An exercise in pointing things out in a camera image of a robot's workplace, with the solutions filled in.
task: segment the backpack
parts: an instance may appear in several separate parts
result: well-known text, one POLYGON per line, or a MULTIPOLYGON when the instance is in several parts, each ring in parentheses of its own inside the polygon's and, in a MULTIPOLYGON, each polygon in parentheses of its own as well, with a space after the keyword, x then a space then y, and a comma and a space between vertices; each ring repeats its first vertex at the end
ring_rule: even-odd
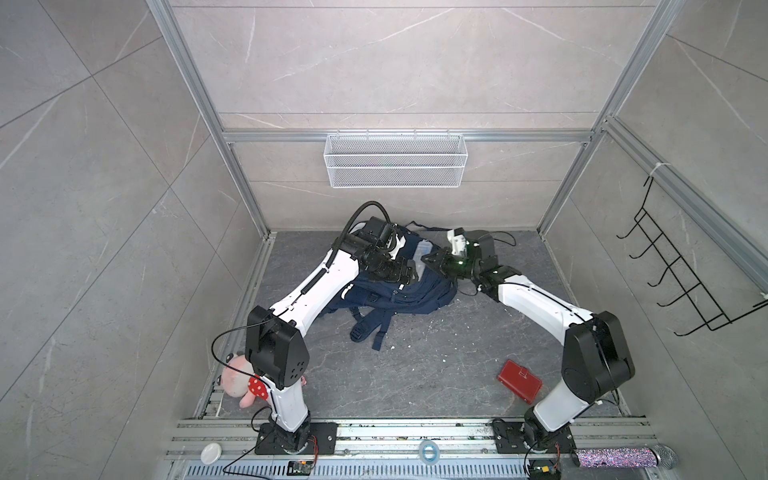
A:
MULTIPOLYGON (((421 250, 418 253, 419 259, 422 255, 438 249, 434 243, 421 238, 417 233, 402 227, 399 228, 399 232, 406 237, 406 244, 398 251, 398 257, 413 258, 422 241, 427 242, 431 248, 426 252, 419 249, 421 250)), ((396 313, 426 314, 434 312, 441 306, 451 303, 456 291, 455 281, 451 281, 429 268, 423 269, 418 282, 402 288, 398 283, 372 282, 366 272, 361 272, 357 278, 331 299, 318 317, 326 313, 333 313, 338 309, 348 308, 357 322, 352 331, 349 332, 349 338, 353 342, 362 342, 378 327, 379 331, 374 337, 372 348, 381 350, 384 336, 389 329, 392 317, 396 313), (364 316, 360 313, 359 308, 361 306, 371 306, 373 310, 364 316)))

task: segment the white zip tie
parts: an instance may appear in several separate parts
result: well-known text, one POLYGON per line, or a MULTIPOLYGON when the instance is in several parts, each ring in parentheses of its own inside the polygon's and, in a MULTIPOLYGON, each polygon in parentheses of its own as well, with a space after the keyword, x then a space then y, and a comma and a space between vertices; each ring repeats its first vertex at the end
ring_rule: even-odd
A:
POLYGON ((650 171, 650 173, 648 174, 648 177, 653 177, 654 172, 656 171, 656 169, 659 168, 662 165, 672 165, 672 164, 665 164, 664 162, 656 162, 656 166, 654 167, 653 170, 650 171))

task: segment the gray marble floor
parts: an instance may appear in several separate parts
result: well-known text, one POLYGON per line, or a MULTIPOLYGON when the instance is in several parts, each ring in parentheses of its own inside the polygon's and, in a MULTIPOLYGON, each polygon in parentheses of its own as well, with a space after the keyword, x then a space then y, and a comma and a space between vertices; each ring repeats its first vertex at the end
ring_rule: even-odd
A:
MULTIPOLYGON (((496 243, 500 262, 568 298, 536 232, 512 233, 516 247, 496 243)), ((322 260, 336 235, 278 233, 257 303, 270 306, 288 294, 322 260)), ((443 232, 422 235, 447 245, 443 232)), ((469 281, 459 289, 474 292, 469 281)), ((483 294, 459 294, 429 315, 395 316, 380 352, 371 349, 372 336, 362 343, 349 339, 354 323, 349 311, 340 310, 318 319, 306 337, 311 365, 304 399, 316 418, 522 415, 528 405, 496 380, 506 359, 543 380, 538 399, 560 379, 560 344, 516 310, 483 294)), ((249 418, 261 406, 259 400, 240 409, 237 399, 225 396, 220 415, 249 418)), ((617 415, 617 410, 604 403, 588 414, 617 415)))

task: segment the white wire basket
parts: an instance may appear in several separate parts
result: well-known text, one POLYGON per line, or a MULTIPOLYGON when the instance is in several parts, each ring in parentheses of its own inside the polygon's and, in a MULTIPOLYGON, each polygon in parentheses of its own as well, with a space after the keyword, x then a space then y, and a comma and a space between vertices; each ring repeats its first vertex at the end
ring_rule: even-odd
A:
POLYGON ((331 134, 323 152, 333 188, 458 187, 467 163, 460 134, 331 134))

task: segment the pink plush toy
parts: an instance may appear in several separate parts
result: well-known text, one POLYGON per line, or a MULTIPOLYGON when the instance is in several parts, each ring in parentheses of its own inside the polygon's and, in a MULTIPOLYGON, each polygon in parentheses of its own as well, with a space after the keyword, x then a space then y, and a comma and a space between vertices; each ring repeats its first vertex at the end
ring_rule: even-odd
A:
MULTIPOLYGON (((237 355, 227 363, 232 368, 242 370, 253 374, 253 366, 245 356, 237 355)), ((301 384, 306 385, 306 380, 301 377, 301 384)), ((258 379, 252 376, 244 375, 240 372, 235 372, 232 369, 224 369, 221 373, 221 386, 224 388, 224 392, 233 397, 243 397, 240 399, 240 407, 246 409, 253 405, 256 397, 260 397, 264 401, 269 401, 269 394, 266 392, 266 385, 258 379)))

